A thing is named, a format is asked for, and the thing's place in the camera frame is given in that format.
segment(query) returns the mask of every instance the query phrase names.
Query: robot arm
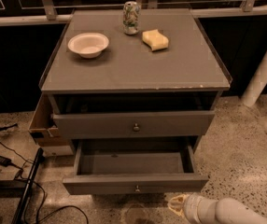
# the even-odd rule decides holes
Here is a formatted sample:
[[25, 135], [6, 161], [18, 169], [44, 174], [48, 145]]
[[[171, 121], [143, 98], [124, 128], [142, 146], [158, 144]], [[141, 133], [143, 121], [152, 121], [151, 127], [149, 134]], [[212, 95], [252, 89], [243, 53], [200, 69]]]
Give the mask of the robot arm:
[[190, 224], [267, 224], [267, 219], [232, 198], [211, 200], [203, 196], [180, 195], [169, 202]]

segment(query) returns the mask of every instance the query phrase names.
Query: white pole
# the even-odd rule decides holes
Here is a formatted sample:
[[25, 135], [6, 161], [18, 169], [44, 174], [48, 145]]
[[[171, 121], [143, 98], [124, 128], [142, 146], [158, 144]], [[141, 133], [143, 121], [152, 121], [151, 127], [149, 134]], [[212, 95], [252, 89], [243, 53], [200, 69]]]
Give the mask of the white pole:
[[256, 103], [260, 94], [262, 93], [264, 87], [267, 84], [267, 51], [252, 77], [250, 83], [248, 84], [246, 91], [244, 92], [241, 100], [246, 106], [252, 106]]

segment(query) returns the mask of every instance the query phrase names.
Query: can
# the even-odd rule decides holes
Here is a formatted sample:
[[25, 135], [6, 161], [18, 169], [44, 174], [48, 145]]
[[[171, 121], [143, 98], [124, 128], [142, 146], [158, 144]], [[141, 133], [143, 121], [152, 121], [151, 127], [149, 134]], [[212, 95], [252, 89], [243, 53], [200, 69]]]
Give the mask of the can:
[[138, 30], [140, 6], [135, 1], [129, 1], [123, 7], [123, 31], [127, 35], [134, 35]]

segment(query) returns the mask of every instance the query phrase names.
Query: terrazzo floor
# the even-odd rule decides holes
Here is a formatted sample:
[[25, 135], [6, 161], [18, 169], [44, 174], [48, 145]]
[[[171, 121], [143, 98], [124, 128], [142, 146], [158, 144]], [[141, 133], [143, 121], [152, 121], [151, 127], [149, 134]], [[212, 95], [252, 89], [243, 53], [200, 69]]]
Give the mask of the terrazzo floor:
[[[28, 133], [34, 112], [0, 114], [0, 126], [17, 122], [18, 128], [0, 132], [0, 141], [15, 149], [26, 159], [33, 159], [38, 146]], [[0, 155], [19, 165], [23, 160], [0, 146]], [[48, 157], [40, 165], [35, 181], [48, 194], [39, 218], [51, 211], [74, 205], [82, 209], [91, 224], [126, 223], [188, 223], [167, 207], [168, 201], [180, 193], [137, 195], [79, 195], [71, 196], [62, 184], [73, 173], [71, 156]], [[201, 191], [204, 197], [232, 197], [267, 217], [267, 95], [262, 95], [252, 107], [244, 106], [238, 97], [222, 97], [216, 116], [200, 142], [195, 161], [200, 174], [209, 175]], [[2, 168], [0, 180], [12, 179], [14, 167]], [[25, 218], [35, 223], [35, 214], [42, 191], [33, 187]], [[0, 195], [0, 223], [11, 223], [19, 199]], [[43, 223], [86, 223], [76, 208], [66, 208]]]

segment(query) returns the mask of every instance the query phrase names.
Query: yellow sponge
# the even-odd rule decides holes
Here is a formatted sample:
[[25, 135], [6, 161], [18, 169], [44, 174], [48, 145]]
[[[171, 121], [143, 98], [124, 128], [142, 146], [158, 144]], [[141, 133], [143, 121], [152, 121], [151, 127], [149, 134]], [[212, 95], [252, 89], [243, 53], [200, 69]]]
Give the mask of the yellow sponge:
[[169, 39], [157, 29], [143, 32], [143, 41], [151, 47], [152, 51], [167, 49], [169, 46]]

